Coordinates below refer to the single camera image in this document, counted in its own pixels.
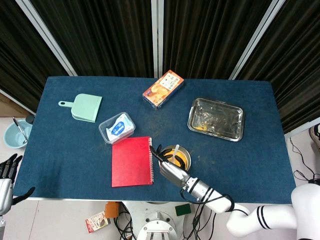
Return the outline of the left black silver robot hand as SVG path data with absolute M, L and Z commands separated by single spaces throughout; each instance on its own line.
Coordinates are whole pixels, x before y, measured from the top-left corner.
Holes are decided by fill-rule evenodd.
M 33 186 L 23 195 L 16 197 L 13 195 L 17 170 L 22 158 L 22 155 L 18 156 L 18 154 L 15 153 L 0 163 L 0 217 L 7 214 L 12 206 L 30 197 L 36 189 Z

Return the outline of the green box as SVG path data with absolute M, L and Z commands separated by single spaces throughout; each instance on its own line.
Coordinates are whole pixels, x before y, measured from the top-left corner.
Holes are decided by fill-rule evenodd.
M 189 203 L 176 205 L 174 208 L 177 217 L 188 215 L 192 212 L 191 205 Z

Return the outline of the light blue bowl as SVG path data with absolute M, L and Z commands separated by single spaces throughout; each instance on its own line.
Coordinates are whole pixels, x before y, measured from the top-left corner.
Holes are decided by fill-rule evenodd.
M 23 130 L 27 138 L 29 138 L 32 130 L 32 125 L 27 123 L 24 119 L 18 120 L 20 128 Z M 18 149 L 27 145 L 24 135 L 21 133 L 17 125 L 13 122 L 10 124 L 4 132 L 4 143 L 7 147 Z

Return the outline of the red spiral notebook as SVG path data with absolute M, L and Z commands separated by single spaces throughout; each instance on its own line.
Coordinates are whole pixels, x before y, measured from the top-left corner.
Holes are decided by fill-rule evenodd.
M 128 137 L 112 146 L 111 186 L 133 187 L 154 183 L 149 136 Z

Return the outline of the white plastic spoon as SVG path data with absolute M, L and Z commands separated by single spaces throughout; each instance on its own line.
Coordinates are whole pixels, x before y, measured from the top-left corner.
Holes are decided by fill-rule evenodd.
M 175 162 L 176 162 L 176 155 L 177 155 L 177 152 L 178 152 L 178 150 L 179 150 L 179 147 L 180 147 L 179 144 L 177 144 L 177 145 L 175 146 L 175 149 L 174 149 L 174 152 L 173 152 L 173 155 L 172 155 L 172 158 L 171 158 L 172 163 L 175 163 Z

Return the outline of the blue table cloth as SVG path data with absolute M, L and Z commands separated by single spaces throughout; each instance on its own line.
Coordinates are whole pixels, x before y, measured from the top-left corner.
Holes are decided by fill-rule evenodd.
M 135 137 L 152 145 L 181 145 L 191 155 L 190 175 L 237 203 L 289 204 L 295 180 L 272 86 L 267 81 L 186 79 L 160 108 L 142 97 L 153 78 L 52 76 L 46 81 L 16 177 L 14 194 L 35 187 L 45 199 L 181 202 L 177 186 L 160 174 L 154 161 L 154 183 L 112 187 L 112 146 L 99 124 L 126 112 Z M 95 122 L 76 120 L 71 108 L 78 94 L 102 97 Z M 240 141 L 191 131 L 187 122 L 197 98 L 218 100 L 244 110 Z

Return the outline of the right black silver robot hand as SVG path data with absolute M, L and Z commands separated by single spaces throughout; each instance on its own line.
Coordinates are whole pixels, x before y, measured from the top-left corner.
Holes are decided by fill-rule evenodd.
M 162 158 L 152 146 L 150 146 L 149 149 L 151 154 L 158 160 L 161 175 L 174 185 L 183 188 L 190 178 L 190 175 L 183 169 L 180 169 Z

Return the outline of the shoe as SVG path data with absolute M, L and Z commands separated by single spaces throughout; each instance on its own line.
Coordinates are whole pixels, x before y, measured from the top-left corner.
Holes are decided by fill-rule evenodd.
M 313 140 L 318 150 L 320 151 L 320 123 L 309 128 L 308 132 L 311 139 Z

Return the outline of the printed snack packet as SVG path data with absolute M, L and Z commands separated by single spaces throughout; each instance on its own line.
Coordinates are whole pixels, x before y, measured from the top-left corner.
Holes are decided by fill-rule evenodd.
M 91 234 L 101 228 L 104 228 L 109 224 L 110 224 L 110 221 L 108 218 L 106 218 L 104 211 L 101 211 L 101 212 L 85 219 L 85 225 L 87 228 L 87 232 L 89 234 Z

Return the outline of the black pleated curtain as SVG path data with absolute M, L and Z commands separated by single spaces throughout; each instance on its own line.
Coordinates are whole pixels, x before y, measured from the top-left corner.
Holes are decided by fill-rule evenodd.
M 163 71 L 228 79 L 272 0 L 164 0 Z
M 283 131 L 320 117 L 320 0 L 285 0 L 237 76 L 272 85 Z
M 154 77 L 150 0 L 30 0 L 79 76 Z
M 47 78 L 65 75 L 15 0 L 0 0 L 0 89 L 36 112 Z

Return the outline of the clear plastic container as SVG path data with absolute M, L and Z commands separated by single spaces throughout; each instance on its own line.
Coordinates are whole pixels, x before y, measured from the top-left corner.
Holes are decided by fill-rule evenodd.
M 107 133 L 106 133 L 106 128 L 110 128 L 116 121 L 116 119 L 121 115 L 121 114 L 127 114 L 129 120 L 131 120 L 131 122 L 133 123 L 133 130 L 129 131 L 128 133 L 124 134 L 121 138 L 119 138 L 118 140 L 115 141 L 109 141 Z M 103 121 L 99 126 L 98 129 L 102 135 L 103 140 L 107 143 L 107 144 L 111 144 L 114 145 L 120 141 L 122 141 L 125 138 L 128 138 L 129 136 L 131 136 L 134 131 L 135 131 L 136 125 L 134 124 L 133 120 L 131 119 L 131 117 L 129 116 L 129 114 L 127 112 L 120 112 L 117 115 L 114 115 L 113 117 Z

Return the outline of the orange blue snack box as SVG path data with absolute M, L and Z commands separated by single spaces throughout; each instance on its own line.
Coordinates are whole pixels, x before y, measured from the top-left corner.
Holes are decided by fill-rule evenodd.
M 157 110 L 183 85 L 184 79 L 172 70 L 168 70 L 142 94 L 142 98 Z

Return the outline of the mint green dustpan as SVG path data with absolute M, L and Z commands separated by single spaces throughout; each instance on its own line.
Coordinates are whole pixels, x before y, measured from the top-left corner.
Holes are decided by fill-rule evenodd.
M 73 102 L 62 100 L 58 105 L 71 108 L 70 112 L 75 120 L 95 123 L 102 99 L 102 96 L 80 93 Z

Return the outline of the round metal tin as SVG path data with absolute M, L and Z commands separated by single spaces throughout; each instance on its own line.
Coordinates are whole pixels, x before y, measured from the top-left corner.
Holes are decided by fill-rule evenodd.
M 184 147 L 179 146 L 178 151 L 181 151 L 181 152 L 185 155 L 186 160 L 187 160 L 187 165 L 184 165 L 184 163 L 182 162 L 182 163 L 181 163 L 181 166 L 177 166 L 177 165 L 175 165 L 174 163 L 170 162 L 167 158 L 165 158 L 165 156 L 164 156 L 165 150 L 167 150 L 167 149 L 174 149 L 174 150 L 175 150 L 175 147 L 176 147 L 176 144 L 175 144 L 175 145 L 169 145 L 169 146 L 167 146 L 167 147 L 165 147 L 165 148 L 162 148 L 162 145 L 160 144 L 160 145 L 157 147 L 156 152 L 157 152 L 158 154 L 160 154 L 160 156 L 161 156 L 162 158 L 164 158 L 167 162 L 169 162 L 169 163 L 171 163 L 172 165 L 174 165 L 174 166 L 176 166 L 176 167 L 178 167 L 178 168 L 180 168 L 180 169 L 188 172 L 189 169 L 190 169 L 190 167 L 191 167 L 191 155 L 190 155 L 190 153 L 189 153 Z

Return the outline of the brown cardboard box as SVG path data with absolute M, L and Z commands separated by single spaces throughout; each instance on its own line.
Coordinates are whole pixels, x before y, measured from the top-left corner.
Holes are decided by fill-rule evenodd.
M 16 117 L 24 118 L 29 114 L 27 110 L 16 104 L 14 101 L 0 93 L 0 118 Z

